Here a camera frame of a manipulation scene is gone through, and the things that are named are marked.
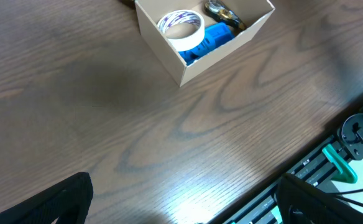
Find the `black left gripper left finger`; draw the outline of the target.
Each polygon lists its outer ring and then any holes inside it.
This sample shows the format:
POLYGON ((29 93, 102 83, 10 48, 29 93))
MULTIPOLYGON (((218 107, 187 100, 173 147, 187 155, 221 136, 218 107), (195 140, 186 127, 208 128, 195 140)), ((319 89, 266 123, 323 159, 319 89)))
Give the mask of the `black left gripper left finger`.
POLYGON ((84 224, 93 199, 87 172, 78 172, 0 213, 0 224, 84 224))

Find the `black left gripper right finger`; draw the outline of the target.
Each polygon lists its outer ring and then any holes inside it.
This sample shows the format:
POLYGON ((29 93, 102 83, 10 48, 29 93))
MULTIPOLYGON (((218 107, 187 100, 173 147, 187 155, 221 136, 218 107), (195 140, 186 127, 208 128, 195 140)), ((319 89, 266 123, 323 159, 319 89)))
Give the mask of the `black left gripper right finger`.
POLYGON ((275 198, 284 223, 363 224, 363 213, 288 173, 280 178, 275 198))

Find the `blue plastic case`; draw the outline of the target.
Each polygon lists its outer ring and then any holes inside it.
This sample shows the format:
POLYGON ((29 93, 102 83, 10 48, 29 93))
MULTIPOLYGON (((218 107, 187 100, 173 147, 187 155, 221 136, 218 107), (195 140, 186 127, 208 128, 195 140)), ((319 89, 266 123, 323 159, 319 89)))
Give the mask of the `blue plastic case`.
POLYGON ((216 48, 226 44, 234 38, 231 29, 225 23, 217 23, 205 29, 203 41, 195 48, 179 52, 187 65, 192 64, 195 60, 204 57, 216 48))

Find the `brown cardboard box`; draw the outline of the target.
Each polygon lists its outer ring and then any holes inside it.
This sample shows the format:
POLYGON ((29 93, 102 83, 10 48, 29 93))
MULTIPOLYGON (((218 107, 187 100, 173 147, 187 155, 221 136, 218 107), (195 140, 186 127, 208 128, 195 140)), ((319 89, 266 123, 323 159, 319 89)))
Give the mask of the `brown cardboard box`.
POLYGON ((179 86, 189 82, 210 66, 226 58, 230 53, 250 41, 275 10, 275 6, 269 0, 224 1, 225 5, 244 22, 247 29, 238 33, 228 43, 187 65, 165 35, 159 31, 157 23, 169 12, 178 9, 192 9, 202 14, 205 25, 210 26, 215 23, 215 20, 204 14, 203 3, 202 0, 135 1, 141 36, 179 86))

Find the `yellow correction tape dispenser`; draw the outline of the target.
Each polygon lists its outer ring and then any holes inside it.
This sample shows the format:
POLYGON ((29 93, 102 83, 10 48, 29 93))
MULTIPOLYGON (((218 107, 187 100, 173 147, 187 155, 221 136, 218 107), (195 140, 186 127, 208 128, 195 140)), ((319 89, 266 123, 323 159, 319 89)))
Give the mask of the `yellow correction tape dispenser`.
POLYGON ((204 2, 205 13, 216 22, 225 23, 238 30, 245 30, 244 22, 228 8, 221 0, 207 0, 204 2))

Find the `white masking tape roll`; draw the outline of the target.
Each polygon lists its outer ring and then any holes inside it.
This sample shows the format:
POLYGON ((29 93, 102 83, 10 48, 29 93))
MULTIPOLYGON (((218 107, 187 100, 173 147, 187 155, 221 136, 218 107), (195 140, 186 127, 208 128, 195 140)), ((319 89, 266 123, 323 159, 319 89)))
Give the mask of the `white masking tape roll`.
POLYGON ((205 36, 205 21, 200 13, 188 9, 172 11, 158 21, 157 27, 162 34, 165 34, 169 28, 178 24, 192 24, 196 26, 196 30, 187 37, 177 39, 168 38, 168 41, 177 52, 191 50, 203 41, 205 36))

